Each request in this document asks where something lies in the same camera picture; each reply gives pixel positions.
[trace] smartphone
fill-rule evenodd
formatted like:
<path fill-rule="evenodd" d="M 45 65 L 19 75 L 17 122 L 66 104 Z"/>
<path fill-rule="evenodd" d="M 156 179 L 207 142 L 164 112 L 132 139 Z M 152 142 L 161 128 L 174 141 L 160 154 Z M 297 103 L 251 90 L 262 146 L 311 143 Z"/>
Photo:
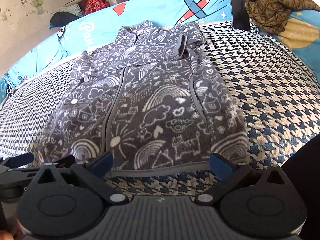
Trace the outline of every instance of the smartphone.
<path fill-rule="evenodd" d="M 245 9 L 245 0 L 231 0 L 232 27 L 250 31 L 250 17 Z"/>

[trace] bed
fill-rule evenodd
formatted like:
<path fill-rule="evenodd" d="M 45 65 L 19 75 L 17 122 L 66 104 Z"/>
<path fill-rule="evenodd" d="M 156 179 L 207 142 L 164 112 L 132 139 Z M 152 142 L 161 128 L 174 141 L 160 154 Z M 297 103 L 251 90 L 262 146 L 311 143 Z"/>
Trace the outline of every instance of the bed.
<path fill-rule="evenodd" d="M 217 12 L 225 15 L 222 12 L 226 12 L 227 7 Z M 179 13 L 183 16 L 185 9 L 180 9 Z M 258 169 L 271 163 L 281 165 L 320 132 L 319 85 L 311 69 L 279 41 L 259 35 L 254 26 L 250 33 L 234 30 L 230 21 L 217 21 L 220 18 L 216 15 L 214 20 L 209 17 L 207 23 L 200 21 L 200 30 L 206 38 L 201 48 L 243 111 L 250 142 L 250 165 Z M 83 30 L 92 35 L 92 40 L 101 39 L 104 33 L 98 36 L 88 19 L 80 19 L 79 23 L 72 23 L 76 28 L 69 25 L 64 31 L 67 34 L 77 32 L 85 23 Z M 60 43 L 70 56 L 26 82 L 3 105 L 0 111 L 1 156 L 26 152 L 37 156 L 43 128 L 70 84 L 70 73 L 79 57 L 76 53 L 84 49 L 93 51 L 96 45 L 88 46 L 87 42 L 79 40 L 77 46 L 71 47 L 66 44 L 66 37 L 64 35 Z M 105 38 L 97 43 L 101 45 L 110 40 Z M 210 171 L 200 170 L 158 177 L 117 176 L 106 178 L 106 183 L 121 188 L 128 196 L 195 196 L 215 180 Z"/>

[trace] brown patterned cloth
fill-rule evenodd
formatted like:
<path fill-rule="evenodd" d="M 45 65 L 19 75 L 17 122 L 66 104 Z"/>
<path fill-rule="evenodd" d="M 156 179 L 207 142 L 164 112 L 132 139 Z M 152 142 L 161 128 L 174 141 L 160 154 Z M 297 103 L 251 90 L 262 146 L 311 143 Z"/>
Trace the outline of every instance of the brown patterned cloth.
<path fill-rule="evenodd" d="M 245 6 L 257 26 L 274 34 L 284 31 L 293 9 L 320 11 L 312 0 L 247 0 Z"/>

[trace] black and beige houndstooth pattern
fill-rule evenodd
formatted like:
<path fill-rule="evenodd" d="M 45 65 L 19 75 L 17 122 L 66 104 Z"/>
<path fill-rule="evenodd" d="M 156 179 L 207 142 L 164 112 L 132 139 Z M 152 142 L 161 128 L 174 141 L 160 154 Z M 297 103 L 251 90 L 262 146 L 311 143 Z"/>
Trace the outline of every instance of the black and beige houndstooth pattern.
<path fill-rule="evenodd" d="M 275 39 L 230 27 L 202 26 L 202 48 L 244 111 L 252 167 L 282 164 L 320 133 L 319 86 L 311 70 Z M 46 120 L 68 87 L 75 60 L 29 82 L 6 102 L 0 111 L 0 156 L 36 151 Z M 195 196 L 213 182 L 210 171 L 106 180 L 128 196 Z"/>

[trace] red floral cloth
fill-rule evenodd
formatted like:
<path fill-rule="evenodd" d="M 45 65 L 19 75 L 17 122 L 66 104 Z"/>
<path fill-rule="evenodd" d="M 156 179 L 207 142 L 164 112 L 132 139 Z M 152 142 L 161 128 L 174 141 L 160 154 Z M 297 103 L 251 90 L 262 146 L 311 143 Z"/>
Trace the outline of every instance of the red floral cloth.
<path fill-rule="evenodd" d="M 85 6 L 84 15 L 88 15 L 109 6 L 110 4 L 106 0 L 88 0 L 87 5 Z"/>

